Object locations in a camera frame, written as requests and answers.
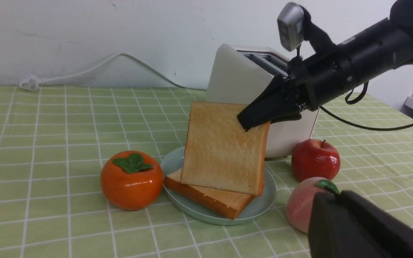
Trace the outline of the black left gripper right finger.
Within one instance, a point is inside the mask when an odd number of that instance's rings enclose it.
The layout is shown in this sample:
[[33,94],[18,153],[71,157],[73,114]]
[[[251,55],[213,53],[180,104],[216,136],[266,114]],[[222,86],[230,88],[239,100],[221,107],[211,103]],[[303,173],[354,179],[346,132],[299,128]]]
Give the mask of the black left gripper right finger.
[[342,191],[339,203],[392,258],[413,258],[413,228],[353,191]]

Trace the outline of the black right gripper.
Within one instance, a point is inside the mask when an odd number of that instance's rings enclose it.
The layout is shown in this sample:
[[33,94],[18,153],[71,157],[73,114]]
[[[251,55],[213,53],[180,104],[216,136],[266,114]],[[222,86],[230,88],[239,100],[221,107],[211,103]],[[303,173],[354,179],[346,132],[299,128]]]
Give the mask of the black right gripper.
[[343,51],[314,54],[289,62],[285,74],[275,74],[267,88],[238,115],[248,131],[267,122],[297,121],[301,112],[320,106],[346,93],[346,56]]

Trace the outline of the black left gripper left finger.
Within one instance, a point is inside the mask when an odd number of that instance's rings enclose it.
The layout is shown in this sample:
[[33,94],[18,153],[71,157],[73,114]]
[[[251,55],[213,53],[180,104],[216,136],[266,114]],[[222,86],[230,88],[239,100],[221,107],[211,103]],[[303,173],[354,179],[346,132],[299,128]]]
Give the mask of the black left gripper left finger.
[[382,249],[333,194],[313,199],[308,231],[312,258],[382,258]]

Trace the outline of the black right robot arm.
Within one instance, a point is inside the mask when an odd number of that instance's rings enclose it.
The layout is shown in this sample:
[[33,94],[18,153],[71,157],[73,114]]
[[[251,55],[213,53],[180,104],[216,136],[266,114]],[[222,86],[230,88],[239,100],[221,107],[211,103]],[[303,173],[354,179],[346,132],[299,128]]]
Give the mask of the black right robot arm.
[[[245,130],[266,122],[299,120],[331,100],[392,69],[413,65],[413,0],[397,0],[383,19],[335,44],[308,11],[289,2],[277,18],[280,42],[315,54],[293,58],[285,78],[276,76],[237,116]],[[413,258],[413,229],[353,191],[326,183],[314,195],[308,242],[313,258]]]

